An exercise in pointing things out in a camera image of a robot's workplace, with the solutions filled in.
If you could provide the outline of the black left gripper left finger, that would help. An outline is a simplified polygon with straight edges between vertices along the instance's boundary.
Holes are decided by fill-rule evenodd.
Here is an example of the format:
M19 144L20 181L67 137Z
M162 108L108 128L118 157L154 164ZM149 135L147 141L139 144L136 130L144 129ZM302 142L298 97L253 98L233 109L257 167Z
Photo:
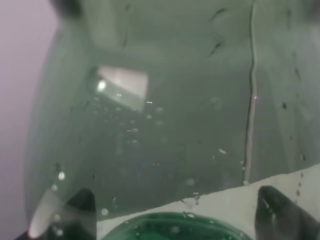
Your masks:
M83 188L67 202L47 190L18 240L96 240L95 195Z

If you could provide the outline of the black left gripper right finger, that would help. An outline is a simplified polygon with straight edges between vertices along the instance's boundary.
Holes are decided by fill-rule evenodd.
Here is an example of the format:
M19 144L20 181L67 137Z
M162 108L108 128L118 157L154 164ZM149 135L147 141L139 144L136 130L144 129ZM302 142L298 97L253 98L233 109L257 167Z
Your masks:
M258 190L254 229L257 240L320 238L320 222L271 185Z

